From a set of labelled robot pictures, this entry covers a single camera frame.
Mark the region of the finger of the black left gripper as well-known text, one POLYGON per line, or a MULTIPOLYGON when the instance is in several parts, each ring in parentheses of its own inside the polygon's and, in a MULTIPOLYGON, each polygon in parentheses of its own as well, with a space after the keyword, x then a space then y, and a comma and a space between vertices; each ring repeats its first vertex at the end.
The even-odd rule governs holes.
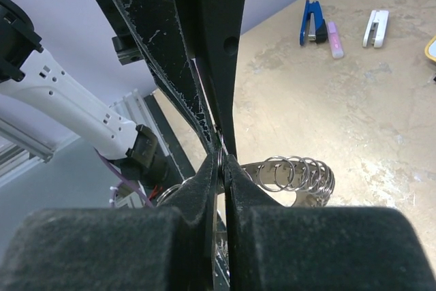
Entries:
POLYGON ((176 0, 189 56, 228 153, 236 154, 233 101, 245 0, 176 0))

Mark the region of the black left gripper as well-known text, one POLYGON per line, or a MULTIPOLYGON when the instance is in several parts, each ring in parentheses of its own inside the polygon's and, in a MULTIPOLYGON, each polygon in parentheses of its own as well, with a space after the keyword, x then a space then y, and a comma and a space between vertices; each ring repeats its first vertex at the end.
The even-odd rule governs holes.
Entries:
POLYGON ((189 56, 176 0, 96 2, 114 31, 112 45, 120 64, 141 61, 144 55, 157 86, 195 130, 206 152, 217 152, 211 114, 189 56))

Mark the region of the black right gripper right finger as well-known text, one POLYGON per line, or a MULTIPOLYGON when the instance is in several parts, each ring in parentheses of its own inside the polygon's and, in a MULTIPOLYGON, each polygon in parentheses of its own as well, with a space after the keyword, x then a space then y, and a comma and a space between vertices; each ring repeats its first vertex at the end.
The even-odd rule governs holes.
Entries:
POLYGON ((286 207, 223 159, 232 290, 434 290, 407 218, 386 207, 286 207))

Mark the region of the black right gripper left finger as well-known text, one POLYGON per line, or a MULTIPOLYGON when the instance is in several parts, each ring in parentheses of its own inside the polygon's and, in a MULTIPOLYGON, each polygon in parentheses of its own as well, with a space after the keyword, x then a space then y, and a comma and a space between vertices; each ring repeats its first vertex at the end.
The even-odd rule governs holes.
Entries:
POLYGON ((218 164, 154 209, 29 215, 1 264, 2 290, 211 290, 218 164))

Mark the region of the large metal key ring disc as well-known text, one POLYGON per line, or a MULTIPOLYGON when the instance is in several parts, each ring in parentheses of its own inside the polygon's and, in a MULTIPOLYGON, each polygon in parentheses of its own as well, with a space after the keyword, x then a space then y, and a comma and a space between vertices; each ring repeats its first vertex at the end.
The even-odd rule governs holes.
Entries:
POLYGON ((251 207, 279 206, 273 194, 293 193, 292 206, 315 208, 326 206, 334 187, 332 169, 320 160, 276 155, 240 165, 233 155, 219 151, 208 155, 193 177, 164 192, 157 205, 193 211, 223 194, 228 207, 246 211, 251 207))

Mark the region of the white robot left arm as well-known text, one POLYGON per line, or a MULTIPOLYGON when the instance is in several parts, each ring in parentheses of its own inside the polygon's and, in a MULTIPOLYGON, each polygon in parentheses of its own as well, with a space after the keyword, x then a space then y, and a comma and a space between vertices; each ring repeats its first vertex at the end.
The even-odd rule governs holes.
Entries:
MULTIPOLYGON (((245 0, 96 0, 119 61, 144 60, 207 153, 236 154, 233 101, 245 0)), ((42 46, 31 19, 1 0, 1 93, 84 138, 132 181, 164 177, 157 138, 74 80, 42 46)))

